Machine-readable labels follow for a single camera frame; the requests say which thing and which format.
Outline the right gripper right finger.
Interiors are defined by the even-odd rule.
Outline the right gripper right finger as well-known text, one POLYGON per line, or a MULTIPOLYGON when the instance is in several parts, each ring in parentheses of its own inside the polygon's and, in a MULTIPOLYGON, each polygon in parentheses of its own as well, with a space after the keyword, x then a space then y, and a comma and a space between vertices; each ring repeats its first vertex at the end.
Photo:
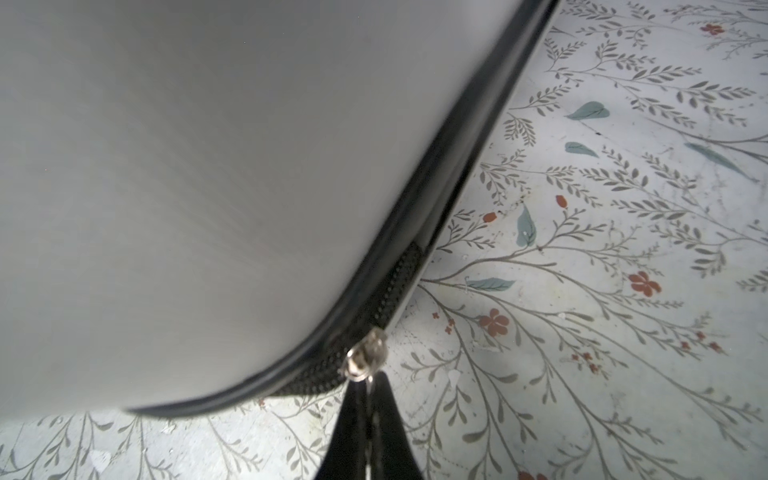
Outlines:
POLYGON ((385 372, 368 383, 369 466, 375 480, 422 480, 385 372))

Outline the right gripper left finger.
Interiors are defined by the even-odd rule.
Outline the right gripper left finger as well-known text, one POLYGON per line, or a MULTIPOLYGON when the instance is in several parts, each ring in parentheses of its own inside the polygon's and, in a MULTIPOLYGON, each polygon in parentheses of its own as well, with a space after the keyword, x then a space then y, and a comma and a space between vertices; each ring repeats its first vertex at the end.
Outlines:
POLYGON ((348 382, 326 455, 315 480, 366 478, 367 386, 348 382))

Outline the black carry-on suitcase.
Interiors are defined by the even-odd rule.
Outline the black carry-on suitcase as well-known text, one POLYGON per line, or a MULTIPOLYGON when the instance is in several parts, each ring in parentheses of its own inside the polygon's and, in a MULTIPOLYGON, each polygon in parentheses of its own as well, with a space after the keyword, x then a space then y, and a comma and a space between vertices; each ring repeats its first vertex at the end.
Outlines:
POLYGON ((1 416, 205 414, 402 304, 555 1, 5 1, 1 416))

